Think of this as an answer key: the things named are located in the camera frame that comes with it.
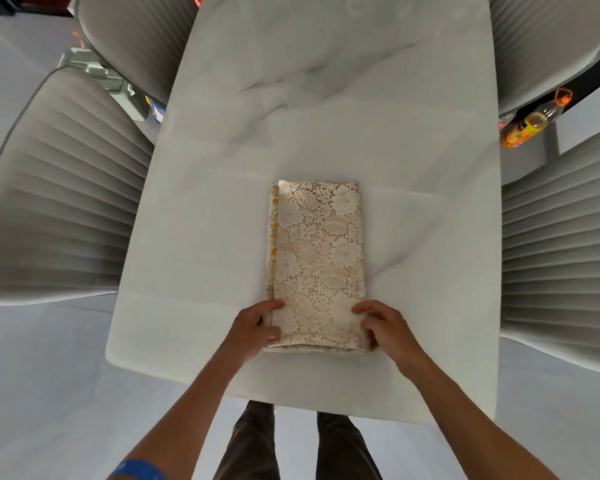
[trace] hand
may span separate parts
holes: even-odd
[[[423,364],[431,360],[398,310],[373,299],[357,304],[351,311],[355,314],[369,312],[360,325],[373,332],[372,350],[380,346],[393,359],[403,376],[411,378]]]
[[[270,299],[240,310],[217,353],[235,361],[238,367],[255,357],[270,341],[280,338],[280,327],[261,325],[262,316],[283,306],[284,301]]]

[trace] orange bottle cap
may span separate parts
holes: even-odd
[[[568,103],[571,102],[571,100],[573,99],[573,91],[570,91],[568,89],[565,88],[560,88],[555,92],[555,97],[554,97],[554,101],[556,104],[558,104],[558,106],[566,106]]]

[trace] person's right arm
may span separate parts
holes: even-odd
[[[364,301],[362,327],[420,391],[469,480],[558,480],[549,468],[487,417],[424,352],[398,310]]]

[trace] person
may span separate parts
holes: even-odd
[[[131,450],[111,479],[191,479],[232,377],[242,364],[280,337],[278,327],[261,325],[262,316],[282,306],[284,302],[270,300],[240,311],[197,379]],[[420,391],[469,480],[557,480],[540,460],[480,411],[433,362],[398,310],[379,301],[364,301],[352,311],[368,314],[361,326],[372,332],[372,348],[382,348]],[[362,435],[348,417],[318,412],[317,423],[318,480],[381,478]],[[279,478],[273,406],[250,401],[233,428],[214,480]]]

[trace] cream lace garment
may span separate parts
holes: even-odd
[[[266,296],[287,304],[265,320],[282,329],[268,350],[368,351],[351,312],[365,297],[357,183],[274,184],[267,251]]]

